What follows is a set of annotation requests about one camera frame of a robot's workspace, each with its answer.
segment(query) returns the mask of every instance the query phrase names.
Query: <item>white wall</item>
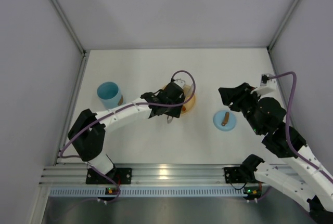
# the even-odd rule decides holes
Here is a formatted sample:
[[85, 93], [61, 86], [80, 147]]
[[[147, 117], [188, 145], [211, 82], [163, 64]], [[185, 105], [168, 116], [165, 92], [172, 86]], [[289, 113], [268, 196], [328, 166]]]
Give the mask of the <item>white wall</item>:
[[48, 0], [0, 9], [0, 223], [21, 224], [56, 152], [80, 54]]
[[[300, 133], [333, 173], [333, 3], [302, 0], [273, 50], [279, 73], [298, 76], [292, 115]], [[282, 80], [287, 95], [291, 78]]]
[[59, 0], [86, 49], [266, 47], [292, 0]]

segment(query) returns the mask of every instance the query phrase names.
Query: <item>metal frame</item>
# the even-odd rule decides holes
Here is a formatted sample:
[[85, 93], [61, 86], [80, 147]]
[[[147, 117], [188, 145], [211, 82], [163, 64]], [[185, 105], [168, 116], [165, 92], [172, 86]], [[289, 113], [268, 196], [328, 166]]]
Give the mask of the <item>metal frame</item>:
[[68, 31], [69, 35], [72, 37], [73, 41], [75, 42], [77, 48], [79, 49], [80, 53], [84, 55], [86, 51], [84, 50], [78, 36], [75, 34], [73, 27], [71, 26], [69, 20], [67, 19], [64, 10], [60, 6], [58, 0], [50, 0], [52, 6], [54, 7], [57, 15], [61, 18], [66, 30]]
[[[82, 54], [82, 61], [78, 70], [73, 88], [70, 103], [68, 105], [67, 117], [62, 128], [61, 138], [59, 141], [59, 148], [62, 148], [66, 138], [71, 119], [73, 116], [76, 100], [80, 91], [83, 74], [87, 65], [89, 53], [83, 48], [79, 38], [77, 37], [73, 27], [71, 26], [66, 14], [57, 0], [50, 0], [56, 13], [62, 20], [64, 27], [72, 37], [78, 50]], [[281, 21], [277, 31], [275, 32], [270, 44], [267, 46], [267, 51], [271, 59], [274, 72], [277, 74], [274, 59], [271, 56], [271, 51], [274, 48], [283, 30], [287, 26], [293, 13], [301, 0], [293, 0], [288, 11], [286, 12], [283, 20]], [[283, 96], [284, 104], [287, 105], [287, 97], [284, 93], [281, 83], [278, 83], [281, 95]], [[38, 194], [33, 205], [33, 211], [28, 223], [41, 223], [46, 207], [47, 199], [52, 187], [54, 186], [71, 186], [71, 187], [87, 187], [85, 184], [85, 177], [87, 173], [86, 165], [81, 164], [57, 164], [58, 152], [55, 154], [54, 166], [45, 167], [41, 177]], [[206, 164], [206, 165], [170, 165], [170, 164], [117, 164], [117, 167], [131, 167], [132, 170], [132, 186], [130, 187], [179, 187], [179, 186], [198, 186], [198, 187], [211, 187], [211, 186], [226, 186], [224, 179], [223, 167], [231, 165], [222, 164]], [[277, 165], [278, 169], [285, 174], [300, 180], [300, 177], [287, 165]]]
[[[154, 186], [229, 186], [225, 182], [224, 167], [235, 164], [116, 164], [116, 167], [132, 168], [132, 183], [124, 187]], [[277, 166], [279, 171], [301, 180], [298, 174], [288, 165]], [[85, 186], [87, 176], [86, 164], [58, 164], [43, 170], [40, 186]]]
[[[272, 67], [273, 67], [274, 74], [279, 74], [279, 71], [277, 70], [276, 65], [274, 63], [272, 54], [269, 51], [268, 51], [268, 55], [270, 57], [270, 61], [271, 61]], [[287, 95], [285, 93], [286, 90], [285, 90], [283, 84], [280, 83], [280, 80], [277, 80], [277, 88], [278, 88], [280, 94], [282, 95], [283, 105], [284, 105], [284, 107], [286, 109], [287, 106], [288, 106], [288, 97], [287, 97]], [[291, 126], [293, 126], [295, 129], [297, 129], [297, 127], [295, 125], [295, 122], [293, 120], [293, 117], [292, 117], [292, 113], [290, 115], [290, 123], [291, 123]]]
[[75, 84], [74, 84], [73, 91], [71, 93], [71, 98], [70, 98], [70, 101], [69, 101], [69, 104], [67, 107], [67, 115], [66, 115], [65, 122], [64, 122], [64, 125], [61, 130], [58, 150], [53, 159], [54, 165], [57, 163], [57, 160], [58, 160], [58, 153], [59, 153], [58, 151], [65, 145], [65, 142], [67, 139], [67, 133], [69, 131], [69, 126], [70, 126], [72, 118], [73, 118], [76, 101], [79, 96], [81, 84], [83, 81], [83, 75], [84, 75], [85, 69], [87, 67], [89, 55], [90, 55], [90, 51], [86, 52], [86, 54], [82, 57], [82, 60], [81, 60], [80, 66], [79, 66], [79, 70], [76, 75]]
[[300, 2], [301, 2], [301, 0], [292, 1], [289, 9], [287, 10], [285, 16], [283, 17], [282, 22], [280, 23], [277, 31], [273, 35], [273, 38], [272, 38], [270, 44], [267, 47], [268, 53], [270, 53], [272, 51], [273, 47], [275, 46], [276, 42], [280, 38], [283, 30], [286, 28], [286, 25], [288, 24], [289, 20], [291, 19], [293, 13], [295, 12], [295, 10], [296, 10], [297, 6], [300, 4]]

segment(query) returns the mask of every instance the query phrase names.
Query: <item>blue plate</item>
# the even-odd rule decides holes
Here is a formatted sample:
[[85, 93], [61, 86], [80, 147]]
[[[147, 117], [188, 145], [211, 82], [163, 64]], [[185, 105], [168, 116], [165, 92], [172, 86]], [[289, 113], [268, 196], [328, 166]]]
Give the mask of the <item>blue plate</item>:
[[[222, 126], [222, 122], [225, 116], [225, 113], [229, 112], [229, 121], [225, 126]], [[235, 128], [237, 120], [235, 115], [231, 111], [218, 111], [214, 115], [213, 122], [216, 128], [222, 131], [230, 131]]]

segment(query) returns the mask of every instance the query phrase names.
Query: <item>metal floor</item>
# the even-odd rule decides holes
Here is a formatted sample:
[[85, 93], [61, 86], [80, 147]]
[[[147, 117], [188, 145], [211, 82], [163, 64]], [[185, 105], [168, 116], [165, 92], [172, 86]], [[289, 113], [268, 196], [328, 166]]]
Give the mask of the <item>metal floor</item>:
[[[89, 201], [63, 215], [82, 198], [50, 197], [42, 224], [314, 224], [293, 200], [276, 190], [259, 203], [238, 197], [122, 198]], [[63, 215], [59, 221], [53, 218]]]

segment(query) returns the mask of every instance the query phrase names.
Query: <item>white panel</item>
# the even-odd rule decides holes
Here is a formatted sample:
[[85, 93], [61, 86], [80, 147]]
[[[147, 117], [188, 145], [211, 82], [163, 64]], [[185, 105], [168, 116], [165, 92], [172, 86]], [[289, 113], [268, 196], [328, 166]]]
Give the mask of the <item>white panel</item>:
[[[302, 0], [273, 50], [278, 72], [298, 76], [292, 115], [313, 153], [333, 173], [332, 0]], [[282, 79], [287, 95], [291, 78]]]
[[[189, 71], [196, 80], [195, 107], [171, 124], [163, 115], [107, 131], [105, 151], [114, 163], [240, 164], [250, 154], [268, 163], [283, 163], [261, 144], [263, 136], [255, 135], [241, 113], [235, 112], [237, 125], [232, 131], [220, 131], [213, 124], [214, 114], [228, 109], [222, 104], [219, 87], [235, 87], [243, 82], [259, 86], [262, 73], [273, 73], [266, 49], [93, 50], [73, 122], [87, 108], [93, 112], [105, 109], [96, 93], [105, 81], [116, 82], [129, 102], [162, 88], [180, 69]], [[190, 83], [186, 74], [175, 78]], [[278, 91], [267, 96], [281, 102]], [[71, 154], [76, 154], [73, 146], [64, 153]]]
[[292, 0], [59, 0], [86, 49], [264, 47]]
[[48, 0], [0, 0], [0, 223], [26, 223], [80, 53]]

